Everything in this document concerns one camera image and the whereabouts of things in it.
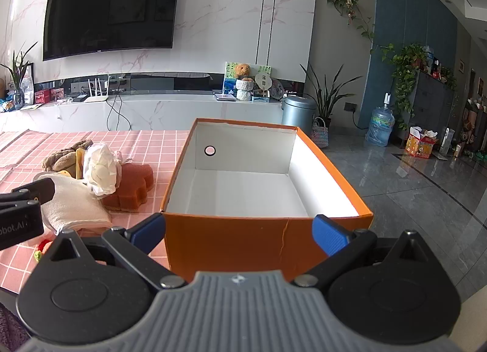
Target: trash can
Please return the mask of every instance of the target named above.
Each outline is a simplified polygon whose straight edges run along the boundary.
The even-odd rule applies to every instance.
[[[312,98],[288,96],[282,102],[282,125],[299,127],[308,136],[313,128],[316,102]]]

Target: water dispenser bottle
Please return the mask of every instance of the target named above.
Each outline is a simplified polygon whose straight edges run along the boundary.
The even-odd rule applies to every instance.
[[[365,140],[377,146],[387,146],[389,142],[389,135],[393,130],[394,116],[388,105],[391,100],[390,93],[386,93],[384,98],[384,106],[377,107],[372,112],[370,119],[369,130],[365,135]]]

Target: television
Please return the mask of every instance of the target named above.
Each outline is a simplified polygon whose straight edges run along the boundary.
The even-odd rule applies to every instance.
[[[43,60],[172,48],[176,0],[48,0]]]

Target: open cardboard box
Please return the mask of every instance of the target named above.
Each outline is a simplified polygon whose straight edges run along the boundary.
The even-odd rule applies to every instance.
[[[282,270],[326,258],[311,235],[322,213],[347,228],[373,214],[299,128],[197,118],[161,205],[171,270]]]

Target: table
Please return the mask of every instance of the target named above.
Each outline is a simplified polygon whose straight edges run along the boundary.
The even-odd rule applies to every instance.
[[[188,131],[3,132],[0,134],[0,192],[10,192],[30,183],[34,175],[42,172],[43,158],[53,151],[70,147],[82,139],[105,142],[112,150],[120,150],[124,158],[149,164],[154,171],[154,188],[139,213],[110,213],[114,225],[132,227],[159,211],[187,135]],[[36,265],[34,250],[34,247],[19,244],[0,251],[0,285],[3,288],[19,292]],[[150,257],[169,268],[164,242],[150,253]]]

